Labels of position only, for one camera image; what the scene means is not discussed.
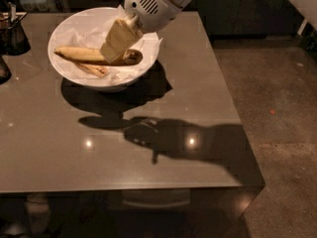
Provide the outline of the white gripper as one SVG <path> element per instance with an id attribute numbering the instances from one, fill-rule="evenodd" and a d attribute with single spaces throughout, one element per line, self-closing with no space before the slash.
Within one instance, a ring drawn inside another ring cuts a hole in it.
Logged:
<path id="1" fill-rule="evenodd" d="M 116 19 L 100 48 L 109 63 L 134 45 L 143 33 L 163 29 L 181 11 L 170 0 L 125 0 L 124 9 L 130 18 Z"/>

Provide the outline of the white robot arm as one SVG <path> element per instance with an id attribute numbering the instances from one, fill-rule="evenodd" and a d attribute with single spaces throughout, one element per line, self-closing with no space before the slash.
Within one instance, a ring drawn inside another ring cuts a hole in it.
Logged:
<path id="1" fill-rule="evenodd" d="M 125 16 L 112 24 L 100 48 L 112 62 L 134 45 L 143 34 L 163 29 L 192 0 L 125 0 Z"/>

